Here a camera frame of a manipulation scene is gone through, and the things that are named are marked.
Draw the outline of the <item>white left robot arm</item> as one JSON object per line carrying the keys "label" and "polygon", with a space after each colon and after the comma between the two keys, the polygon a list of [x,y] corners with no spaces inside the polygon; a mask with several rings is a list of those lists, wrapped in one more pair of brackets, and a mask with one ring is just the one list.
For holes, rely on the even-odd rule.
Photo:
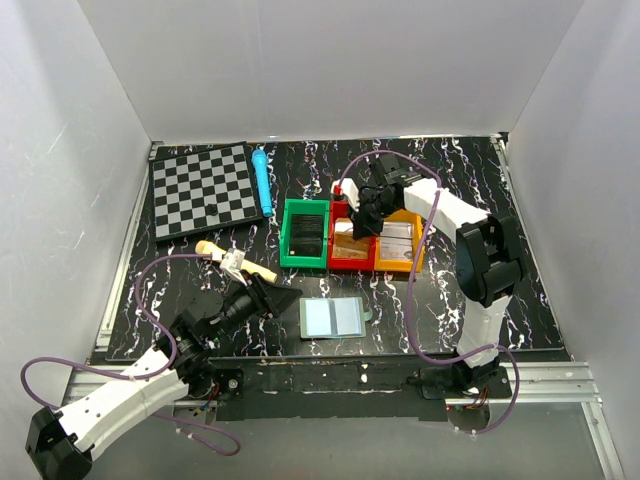
{"label": "white left robot arm", "polygon": [[241,276],[225,295],[194,298],[167,333],[117,378],[80,400],[33,415],[25,450],[42,478],[83,479],[107,447],[156,411],[186,396],[216,396],[231,379],[243,379],[212,365],[212,341],[253,317],[279,317],[302,292],[257,273]]}

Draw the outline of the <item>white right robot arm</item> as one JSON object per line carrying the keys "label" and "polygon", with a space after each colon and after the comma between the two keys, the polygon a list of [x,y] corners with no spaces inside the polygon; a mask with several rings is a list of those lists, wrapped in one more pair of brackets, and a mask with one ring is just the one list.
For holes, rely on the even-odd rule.
{"label": "white right robot arm", "polygon": [[427,363],[414,385],[427,399],[512,396],[499,360],[505,351],[499,338],[507,307],[525,277],[515,219],[463,201],[416,160],[404,167],[399,152],[380,150],[362,157],[375,183],[357,186],[341,176],[331,188],[334,197],[348,204],[354,238],[380,235],[385,220],[406,211],[423,219],[427,229],[443,233],[455,247],[455,278],[465,298],[461,337],[451,358],[435,359],[418,345],[415,329],[406,328],[411,347]]}

